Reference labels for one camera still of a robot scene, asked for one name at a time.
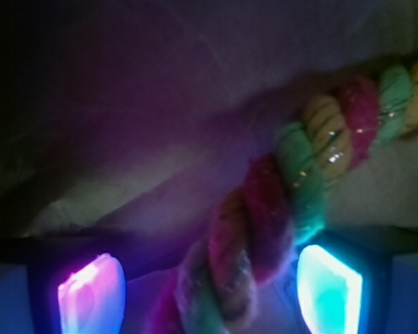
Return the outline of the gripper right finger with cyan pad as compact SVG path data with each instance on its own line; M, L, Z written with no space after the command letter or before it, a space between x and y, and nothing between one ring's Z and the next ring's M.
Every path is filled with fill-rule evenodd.
M418 229L330 229L297 247L303 333L418 333Z

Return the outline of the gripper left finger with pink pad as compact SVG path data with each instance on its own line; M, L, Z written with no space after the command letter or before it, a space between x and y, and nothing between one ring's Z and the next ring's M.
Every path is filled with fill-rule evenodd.
M108 253L54 272L0 263L0 333L120 333L126 298Z

